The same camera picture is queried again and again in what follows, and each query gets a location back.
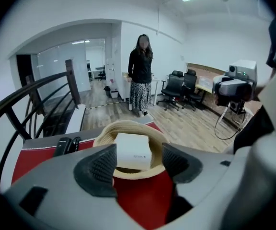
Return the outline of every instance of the long hair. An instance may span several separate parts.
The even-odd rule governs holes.
[[[142,35],[140,35],[139,37],[138,37],[138,40],[137,40],[137,44],[136,44],[136,50],[138,50],[138,52],[139,52],[139,54],[143,54],[143,49],[140,47],[140,45],[139,45],[139,39],[141,38],[141,37],[145,37],[147,40],[148,40],[148,42],[149,42],[149,45],[148,45],[148,47],[145,49],[146,50],[146,53],[145,53],[145,56],[147,57],[147,58],[149,58],[149,59],[153,59],[153,51],[152,51],[152,47],[151,47],[151,44],[150,44],[150,39],[149,39],[149,37],[147,36],[147,35],[145,35],[145,34],[142,34]]]

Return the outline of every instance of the wooden floor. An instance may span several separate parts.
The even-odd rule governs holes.
[[[121,101],[105,95],[104,81],[94,80],[91,82],[91,87],[91,91],[81,93],[82,103],[87,108]],[[214,127],[218,116],[206,109],[203,111],[197,109],[194,112],[190,106],[187,106],[179,111],[173,107],[165,111],[159,104],[151,105],[148,112],[172,143],[205,151],[222,152],[234,139],[220,140],[215,136]],[[128,103],[109,104],[86,110],[82,129],[104,127],[117,120],[131,120],[136,117],[134,112],[129,111]],[[235,131],[224,121],[216,127],[216,134],[221,138],[230,137]]]

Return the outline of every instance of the staircase railing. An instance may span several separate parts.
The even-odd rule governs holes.
[[[68,82],[65,83],[64,85],[60,86],[58,89],[56,89],[55,91],[53,91],[52,93],[50,93],[46,98],[44,98],[39,104],[37,104],[35,107],[32,108],[30,113],[26,113],[25,115],[25,119],[23,120],[23,122],[21,123],[18,119],[18,117],[16,116],[16,114],[13,111],[13,105],[15,105],[18,101],[20,101],[22,98],[24,98],[25,96],[29,95],[31,92],[37,90],[38,88],[54,81],[57,80],[59,78],[62,77],[67,77]],[[53,112],[57,109],[57,107],[61,104],[61,102],[71,93],[71,100],[67,103],[67,105],[65,106],[65,108],[63,109],[61,116],[59,118],[59,120],[57,121],[57,123],[55,124],[54,130],[52,132],[52,134],[54,135],[55,130],[57,128],[57,126],[59,125],[59,122],[61,121],[62,116],[64,115],[64,113],[66,112],[67,108],[69,107],[69,105],[73,102],[75,107],[78,108],[78,105],[81,103],[80,100],[80,96],[79,96],[79,92],[77,89],[77,85],[76,85],[76,81],[75,81],[75,76],[74,76],[74,72],[73,72],[73,64],[72,64],[72,60],[66,60],[66,71],[62,72],[62,73],[58,73],[40,80],[37,80],[35,82],[32,82],[30,84],[25,85],[24,87],[20,88],[19,90],[15,91],[14,93],[8,95],[5,99],[0,101],[0,118],[2,117],[2,115],[6,114],[8,119],[10,120],[11,124],[13,125],[13,127],[15,128],[15,132],[12,136],[12,138],[10,139],[6,150],[2,156],[2,159],[0,161],[0,181],[1,181],[1,176],[2,176],[2,172],[3,172],[3,168],[7,159],[7,156],[16,140],[16,138],[20,135],[23,139],[23,142],[25,142],[28,139],[32,139],[30,132],[28,133],[26,131],[26,124],[27,122],[32,118],[32,116],[39,110],[39,108],[43,107],[43,104],[50,99],[54,94],[56,94],[58,91],[60,91],[62,88],[64,88],[65,86],[69,86],[70,91],[68,91],[61,99],[58,103],[56,103],[56,105],[52,108],[52,110],[45,116],[43,123],[41,124],[41,126],[39,127],[39,129],[37,130],[36,133],[34,133],[34,138],[38,138],[41,131],[43,130],[47,120],[50,118],[50,116],[53,114]]]

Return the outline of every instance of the round basket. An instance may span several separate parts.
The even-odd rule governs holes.
[[[151,168],[147,171],[137,171],[117,168],[114,176],[117,178],[138,180],[150,178],[165,170],[161,162],[162,143],[169,140],[158,130],[134,121],[116,121],[104,128],[102,133],[94,140],[93,147],[114,143],[118,133],[138,134],[149,137],[149,147],[152,152]]]

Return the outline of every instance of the red mat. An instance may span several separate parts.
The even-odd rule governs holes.
[[[160,129],[154,123],[148,126]],[[91,148],[93,140],[81,142],[79,150]],[[17,160],[12,183],[31,169],[53,157],[55,148],[22,150]],[[166,171],[142,180],[115,178],[118,203],[138,224],[147,230],[165,224],[165,216],[171,203],[172,181]]]

